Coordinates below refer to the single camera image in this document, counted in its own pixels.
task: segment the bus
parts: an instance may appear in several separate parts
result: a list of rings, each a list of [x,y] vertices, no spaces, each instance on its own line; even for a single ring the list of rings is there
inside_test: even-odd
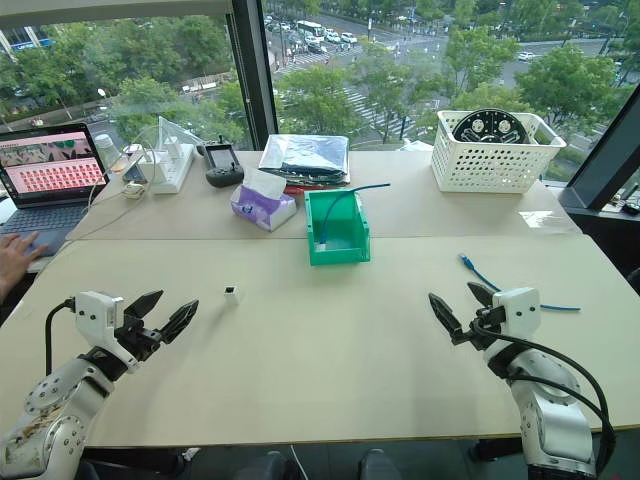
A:
[[[324,42],[324,28],[319,23],[299,20],[296,22],[298,32],[304,37],[307,33],[313,35],[319,42]]]

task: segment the human hand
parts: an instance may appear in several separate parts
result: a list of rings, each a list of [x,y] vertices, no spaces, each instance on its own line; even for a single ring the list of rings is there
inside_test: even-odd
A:
[[[38,233],[33,232],[26,238],[20,238],[17,233],[12,233],[0,238],[0,303],[23,277],[29,264],[47,249],[47,245],[40,245],[33,252],[24,253],[37,236]]]

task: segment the white power strip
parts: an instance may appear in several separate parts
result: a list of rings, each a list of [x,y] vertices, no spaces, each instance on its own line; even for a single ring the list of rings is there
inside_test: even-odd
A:
[[[155,152],[156,179],[149,186],[151,193],[178,193],[180,191],[196,151],[195,146],[188,143],[183,143],[180,147],[182,150],[180,158],[171,158],[167,152]],[[142,174],[149,181],[153,178],[153,163],[153,157],[149,154],[147,154],[147,159],[138,163]]]

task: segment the green plastic bin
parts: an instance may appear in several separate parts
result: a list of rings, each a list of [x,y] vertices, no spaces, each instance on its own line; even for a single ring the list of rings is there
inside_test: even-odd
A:
[[[315,190],[305,192],[307,239],[311,265],[368,262],[369,224],[357,193],[346,190]],[[322,224],[333,201],[342,195],[331,209],[327,220],[327,238],[320,244]]]

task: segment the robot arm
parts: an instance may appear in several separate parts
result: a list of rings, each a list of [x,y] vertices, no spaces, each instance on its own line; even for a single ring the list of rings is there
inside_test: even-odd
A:
[[[198,307],[180,307],[160,330],[144,328],[142,317],[162,291],[143,295],[124,311],[123,299],[82,292],[70,302],[78,330],[91,350],[41,380],[27,395],[24,412],[0,443],[0,478],[72,480],[91,423],[125,372],[161,343],[171,343],[189,324]]]
[[[491,371],[504,378],[511,388],[520,411],[522,446],[529,478],[596,478],[600,472],[592,453],[591,430],[576,398],[564,390],[519,379],[537,377],[580,394],[573,374],[540,350],[488,335],[531,338],[540,325],[538,291],[519,288],[494,293],[479,284],[468,285],[484,308],[476,312],[467,332],[463,332],[444,300],[429,294],[429,301],[453,344],[469,341],[477,350],[483,351]]]

